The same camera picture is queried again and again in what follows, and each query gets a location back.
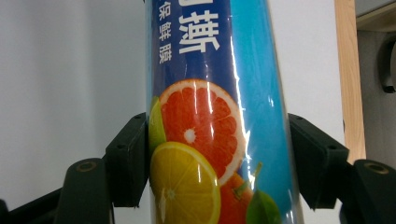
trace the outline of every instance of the cling film roll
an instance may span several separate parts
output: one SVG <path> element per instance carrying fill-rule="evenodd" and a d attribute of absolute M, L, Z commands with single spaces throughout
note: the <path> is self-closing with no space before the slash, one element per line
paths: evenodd
<path fill-rule="evenodd" d="M 264 0 L 146 1 L 154 223 L 298 223 Z"/>

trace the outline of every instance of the grapefruit slice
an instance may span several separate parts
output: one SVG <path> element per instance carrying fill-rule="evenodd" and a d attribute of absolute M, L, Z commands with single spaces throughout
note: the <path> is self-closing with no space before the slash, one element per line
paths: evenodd
<path fill-rule="evenodd" d="M 194 148 L 177 142 L 158 145 L 151 158 L 150 185 L 156 223 L 218 223 L 218 179 L 209 162 Z"/>
<path fill-rule="evenodd" d="M 245 153 L 239 108 L 218 85 L 183 79 L 160 96 L 166 141 L 197 149 L 212 165 L 221 185 L 239 168 Z"/>

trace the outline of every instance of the black holder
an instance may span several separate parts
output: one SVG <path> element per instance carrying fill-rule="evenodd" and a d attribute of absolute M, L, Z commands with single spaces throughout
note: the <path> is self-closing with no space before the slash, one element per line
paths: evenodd
<path fill-rule="evenodd" d="M 312 209 L 343 205 L 341 223 L 396 223 L 396 171 L 377 161 L 347 162 L 348 149 L 315 125 L 289 114 L 300 192 Z M 133 117 L 102 159 L 76 162 L 64 186 L 8 211 L 0 223 L 114 223 L 114 207 L 137 207 L 149 178 L 146 114 Z"/>

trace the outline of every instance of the citrus fruit image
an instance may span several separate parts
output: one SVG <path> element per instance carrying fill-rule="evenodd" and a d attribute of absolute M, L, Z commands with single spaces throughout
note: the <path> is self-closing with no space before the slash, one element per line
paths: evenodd
<path fill-rule="evenodd" d="M 239 108 L 221 87 L 183 79 L 160 96 L 166 141 L 189 145 L 203 154 L 223 185 L 245 153 Z"/>
<path fill-rule="evenodd" d="M 218 223 L 220 192 L 215 171 L 196 149 L 160 144 L 150 165 L 156 223 Z"/>
<path fill-rule="evenodd" d="M 163 130 L 160 100 L 157 96 L 154 96 L 151 99 L 151 109 L 148 118 L 148 148 L 150 155 L 155 147 L 164 142 L 166 142 L 166 137 Z"/>
<path fill-rule="evenodd" d="M 253 196 L 249 183 L 239 174 L 233 176 L 221 186 L 221 210 L 219 224 L 246 223 L 248 205 Z"/>

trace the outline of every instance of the cylindrical package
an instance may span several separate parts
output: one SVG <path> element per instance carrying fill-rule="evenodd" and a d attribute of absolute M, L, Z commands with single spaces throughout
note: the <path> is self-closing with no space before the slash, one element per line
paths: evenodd
<path fill-rule="evenodd" d="M 297 223 L 266 1 L 146 6 L 154 222 Z"/>

